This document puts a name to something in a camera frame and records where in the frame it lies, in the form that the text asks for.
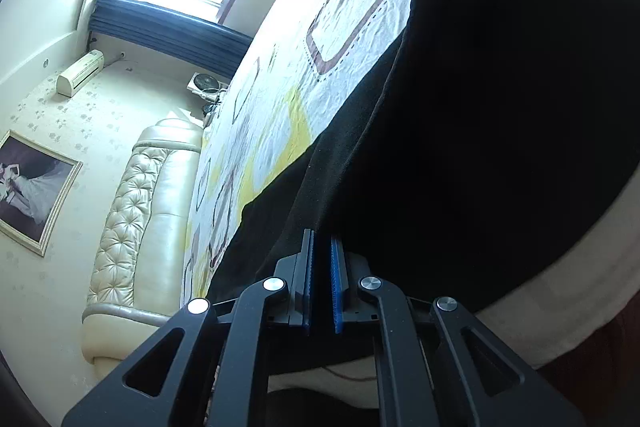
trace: white wall-mounted air conditioner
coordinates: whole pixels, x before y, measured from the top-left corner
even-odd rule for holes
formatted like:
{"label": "white wall-mounted air conditioner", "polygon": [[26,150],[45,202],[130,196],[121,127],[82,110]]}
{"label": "white wall-mounted air conditioner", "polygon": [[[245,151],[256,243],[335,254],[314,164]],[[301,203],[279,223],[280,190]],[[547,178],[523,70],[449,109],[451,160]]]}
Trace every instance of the white wall-mounted air conditioner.
{"label": "white wall-mounted air conditioner", "polygon": [[89,82],[104,67],[104,56],[102,52],[93,50],[80,58],[77,62],[66,68],[58,76],[56,89],[60,94],[71,98],[84,84]]}

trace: framed picture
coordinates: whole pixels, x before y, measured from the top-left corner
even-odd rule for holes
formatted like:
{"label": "framed picture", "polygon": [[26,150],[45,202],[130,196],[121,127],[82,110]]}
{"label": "framed picture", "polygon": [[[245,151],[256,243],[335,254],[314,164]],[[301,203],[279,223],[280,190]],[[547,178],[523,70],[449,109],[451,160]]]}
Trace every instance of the framed picture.
{"label": "framed picture", "polygon": [[0,230],[44,256],[81,167],[82,162],[9,131],[0,143]]}

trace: bride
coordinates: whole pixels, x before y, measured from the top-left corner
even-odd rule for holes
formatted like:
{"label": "bride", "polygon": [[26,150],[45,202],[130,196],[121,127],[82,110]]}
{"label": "bride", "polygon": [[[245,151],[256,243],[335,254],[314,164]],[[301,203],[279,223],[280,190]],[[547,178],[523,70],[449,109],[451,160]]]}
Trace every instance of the bride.
{"label": "bride", "polygon": [[68,174],[67,165],[61,161],[37,178],[21,176],[18,164],[0,163],[0,201],[6,200],[41,225],[49,217]]}

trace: patterned bedspread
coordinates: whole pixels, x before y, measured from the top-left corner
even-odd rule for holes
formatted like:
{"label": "patterned bedspread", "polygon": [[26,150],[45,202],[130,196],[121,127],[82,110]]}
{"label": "patterned bedspread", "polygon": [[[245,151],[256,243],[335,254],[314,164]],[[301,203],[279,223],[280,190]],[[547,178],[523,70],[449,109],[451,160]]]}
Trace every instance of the patterned bedspread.
{"label": "patterned bedspread", "polygon": [[205,296],[242,208],[306,150],[400,34],[411,0],[276,0],[205,130],[181,305]]}

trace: black round fan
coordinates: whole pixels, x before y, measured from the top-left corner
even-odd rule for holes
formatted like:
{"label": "black round fan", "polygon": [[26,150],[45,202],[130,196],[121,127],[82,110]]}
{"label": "black round fan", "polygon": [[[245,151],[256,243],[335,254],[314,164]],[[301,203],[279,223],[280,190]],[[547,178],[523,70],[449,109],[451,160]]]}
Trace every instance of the black round fan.
{"label": "black round fan", "polygon": [[193,83],[201,91],[220,89],[220,83],[216,78],[206,73],[199,73],[193,79]]}

